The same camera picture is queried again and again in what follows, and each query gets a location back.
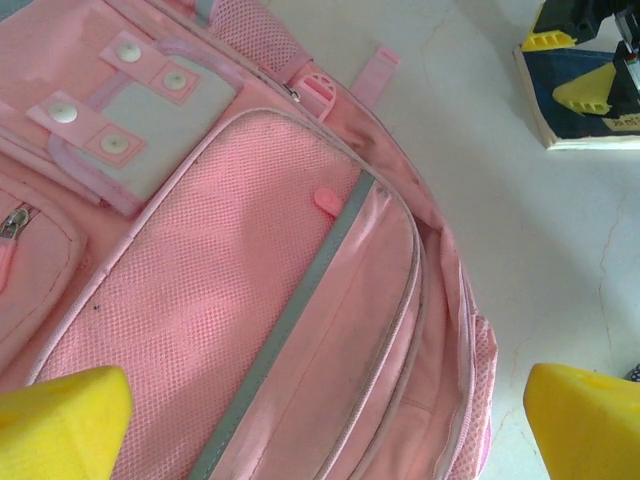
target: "white floor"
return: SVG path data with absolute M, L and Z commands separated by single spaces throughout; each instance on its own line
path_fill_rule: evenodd
M 640 362 L 640 152 L 542 148 L 511 56 L 537 0 L 265 3 L 347 85 L 379 43 L 404 57 L 377 113 L 447 215 L 500 346 L 482 480 L 548 478 L 522 408 L 531 366 Z M 596 47 L 616 42 L 608 23 Z

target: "pink backpack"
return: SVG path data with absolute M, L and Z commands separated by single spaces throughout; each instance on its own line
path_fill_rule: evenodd
M 478 477 L 495 339 L 391 51 L 349 90 L 256 0 L 0 19 L 1 390 L 122 367 L 114 479 Z

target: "yellow foam block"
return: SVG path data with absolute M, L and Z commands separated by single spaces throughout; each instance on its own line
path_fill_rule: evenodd
M 640 384 L 540 364 L 524 405 L 552 480 L 640 478 Z
M 131 411 L 117 367 L 0 395 L 0 480 L 108 480 Z
M 549 32 L 534 33 L 535 25 L 540 17 L 542 6 L 538 9 L 536 14 L 536 20 L 533 22 L 533 27 L 529 31 L 527 38 L 520 46 L 523 52 L 539 52 L 543 50 L 553 50 L 556 48 L 570 48 L 576 45 L 576 39 L 567 35 L 560 30 L 552 30 Z
M 611 110 L 607 101 L 615 75 L 616 69 L 613 63 L 607 63 L 556 87 L 553 98 L 576 113 L 604 115 Z

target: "gray reflective stripe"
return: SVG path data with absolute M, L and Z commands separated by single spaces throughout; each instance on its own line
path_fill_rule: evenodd
M 198 0 L 196 2 L 196 23 L 201 27 L 209 26 L 209 17 L 216 0 Z
M 18 10 L 22 10 L 33 0 L 0 0 L 0 22 L 5 18 L 9 18 Z
M 356 186 L 347 200 L 342 213 L 336 220 L 329 236 L 318 251 L 316 258 L 311 263 L 294 292 L 291 300 L 283 310 L 280 318 L 269 334 L 267 341 L 258 353 L 242 385 L 225 412 L 222 420 L 214 430 L 204 450 L 200 454 L 188 480 L 206 480 L 211 476 L 214 468 L 220 461 L 225 448 L 229 445 L 231 437 L 235 433 L 242 417 L 247 413 L 251 402 L 256 396 L 260 385 L 271 370 L 278 354 L 282 350 L 298 319 L 304 312 L 311 296 L 315 292 L 320 280 L 324 276 L 329 264 L 342 245 L 342 241 L 351 229 L 358 213 L 362 209 L 374 178 L 367 172 L 362 172 Z

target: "white snap button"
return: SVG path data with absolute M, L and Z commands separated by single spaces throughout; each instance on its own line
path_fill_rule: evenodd
M 163 83 L 167 89 L 175 92 L 187 86 L 187 77 L 182 72 L 169 72 L 165 75 Z
M 129 148 L 129 140 L 123 135 L 105 135 L 100 141 L 102 149 L 112 155 L 120 155 Z
M 116 50 L 118 58 L 126 63 L 134 63 L 140 60 L 142 56 L 142 50 L 135 43 L 123 43 Z
M 54 103 L 49 107 L 49 116 L 58 123 L 71 123 L 78 118 L 78 110 L 68 103 Z

